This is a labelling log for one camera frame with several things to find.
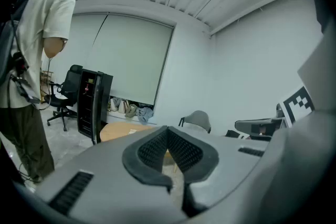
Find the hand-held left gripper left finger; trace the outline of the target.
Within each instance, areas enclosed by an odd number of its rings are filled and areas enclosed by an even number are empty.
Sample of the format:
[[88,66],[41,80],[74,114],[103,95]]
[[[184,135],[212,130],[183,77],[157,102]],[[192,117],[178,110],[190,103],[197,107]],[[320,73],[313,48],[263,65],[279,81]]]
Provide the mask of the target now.
[[128,173],[140,183],[164,187],[170,192],[173,182],[162,173],[168,150],[167,131],[168,127],[162,126],[127,146],[122,153],[122,163]]

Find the olive green garment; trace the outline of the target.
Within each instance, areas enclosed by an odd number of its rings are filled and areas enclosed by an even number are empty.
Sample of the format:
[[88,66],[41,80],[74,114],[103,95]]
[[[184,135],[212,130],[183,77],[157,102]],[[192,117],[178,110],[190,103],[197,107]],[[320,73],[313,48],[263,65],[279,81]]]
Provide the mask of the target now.
[[136,116],[137,109],[138,107],[135,104],[130,104],[125,111],[125,117],[129,119],[133,118]]

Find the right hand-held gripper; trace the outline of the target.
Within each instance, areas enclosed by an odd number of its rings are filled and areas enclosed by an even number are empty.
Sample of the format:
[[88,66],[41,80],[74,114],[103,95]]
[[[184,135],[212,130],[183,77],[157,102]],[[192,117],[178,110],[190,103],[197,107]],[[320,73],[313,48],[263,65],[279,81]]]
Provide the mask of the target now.
[[314,110],[307,89],[305,86],[300,86],[277,104],[274,117],[239,120],[235,122],[235,129],[249,135],[252,140],[270,141],[277,130],[292,127],[295,122],[306,117]]

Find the oval wooden table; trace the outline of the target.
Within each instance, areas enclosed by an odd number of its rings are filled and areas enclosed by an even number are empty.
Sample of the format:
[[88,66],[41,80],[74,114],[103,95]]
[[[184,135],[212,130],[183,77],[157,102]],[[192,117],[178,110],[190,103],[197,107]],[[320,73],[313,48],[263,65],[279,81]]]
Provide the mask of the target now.
[[[134,142],[141,138],[144,138],[146,135],[154,133],[154,131],[158,131],[160,126],[145,126],[127,122],[114,122],[108,123],[101,131],[100,131],[100,141],[108,142],[118,138],[127,137],[128,140]],[[129,134],[131,129],[137,130],[134,134]]]

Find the black glass-door cabinet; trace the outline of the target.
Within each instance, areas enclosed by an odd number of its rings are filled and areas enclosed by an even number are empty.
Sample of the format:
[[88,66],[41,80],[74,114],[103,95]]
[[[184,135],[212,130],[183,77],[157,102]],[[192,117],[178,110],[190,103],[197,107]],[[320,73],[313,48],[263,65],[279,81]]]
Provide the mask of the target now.
[[100,132],[107,124],[108,103],[113,76],[83,69],[77,100],[78,131],[95,145],[101,142]]

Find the blue denim garment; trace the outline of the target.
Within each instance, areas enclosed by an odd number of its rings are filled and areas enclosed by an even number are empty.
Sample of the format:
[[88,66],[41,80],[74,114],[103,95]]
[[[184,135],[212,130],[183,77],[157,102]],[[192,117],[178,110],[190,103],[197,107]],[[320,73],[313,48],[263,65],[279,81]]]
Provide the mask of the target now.
[[136,115],[140,123],[146,125],[153,116],[153,110],[150,107],[137,108]]

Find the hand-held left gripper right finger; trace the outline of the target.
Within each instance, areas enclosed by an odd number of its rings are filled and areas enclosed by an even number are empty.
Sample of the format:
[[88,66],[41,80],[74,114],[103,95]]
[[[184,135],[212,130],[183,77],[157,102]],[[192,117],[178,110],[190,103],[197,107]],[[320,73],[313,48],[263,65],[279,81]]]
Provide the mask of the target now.
[[189,217],[194,217],[207,207],[195,201],[191,184],[208,179],[219,162],[218,152],[175,127],[167,129],[167,149],[184,177],[182,209]]

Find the wooden rack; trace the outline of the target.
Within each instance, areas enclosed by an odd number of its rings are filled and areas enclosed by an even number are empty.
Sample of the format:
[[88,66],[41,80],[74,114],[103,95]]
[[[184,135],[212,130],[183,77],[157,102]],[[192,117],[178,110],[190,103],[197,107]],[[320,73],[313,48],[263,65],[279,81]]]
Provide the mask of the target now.
[[42,96],[49,94],[53,72],[48,70],[40,70],[40,92]]

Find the white roller blind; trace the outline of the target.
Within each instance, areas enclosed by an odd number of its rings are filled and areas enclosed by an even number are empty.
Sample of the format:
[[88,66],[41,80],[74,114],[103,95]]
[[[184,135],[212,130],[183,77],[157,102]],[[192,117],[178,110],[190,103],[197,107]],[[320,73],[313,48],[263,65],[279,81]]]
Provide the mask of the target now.
[[64,81],[72,65],[84,66],[93,42],[106,18],[103,14],[84,14],[72,17],[69,39],[62,50],[50,63],[52,81]]
[[109,15],[86,68],[113,76],[111,96],[153,105],[172,31],[149,20]]

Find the grey upholstered chair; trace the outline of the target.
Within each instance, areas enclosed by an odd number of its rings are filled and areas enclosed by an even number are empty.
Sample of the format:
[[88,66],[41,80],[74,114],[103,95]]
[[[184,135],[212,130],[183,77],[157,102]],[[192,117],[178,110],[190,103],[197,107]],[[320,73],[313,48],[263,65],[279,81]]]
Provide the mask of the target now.
[[190,115],[182,117],[179,121],[178,126],[183,127],[184,123],[189,123],[189,124],[199,126],[203,128],[208,134],[212,130],[208,114],[201,110],[194,111]]

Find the black office chair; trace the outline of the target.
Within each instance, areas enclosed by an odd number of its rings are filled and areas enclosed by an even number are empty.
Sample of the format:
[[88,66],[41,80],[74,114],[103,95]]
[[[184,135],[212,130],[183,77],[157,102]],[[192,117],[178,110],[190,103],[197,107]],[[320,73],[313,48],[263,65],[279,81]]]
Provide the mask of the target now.
[[50,126],[50,121],[57,118],[62,119],[64,131],[67,131],[65,117],[76,119],[77,113],[68,107],[73,107],[78,100],[78,89],[82,74],[82,66],[72,65],[66,74],[63,83],[50,83],[51,93],[44,97],[46,103],[56,108],[53,111],[53,117],[47,120],[47,125]]

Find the beige tote bag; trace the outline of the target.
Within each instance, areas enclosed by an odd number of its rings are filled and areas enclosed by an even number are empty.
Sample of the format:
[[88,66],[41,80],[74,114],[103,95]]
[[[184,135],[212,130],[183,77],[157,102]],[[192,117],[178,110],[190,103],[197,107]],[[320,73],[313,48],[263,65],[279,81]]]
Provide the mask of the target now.
[[128,107],[129,107],[129,101],[122,99],[118,107],[118,112],[126,114]]

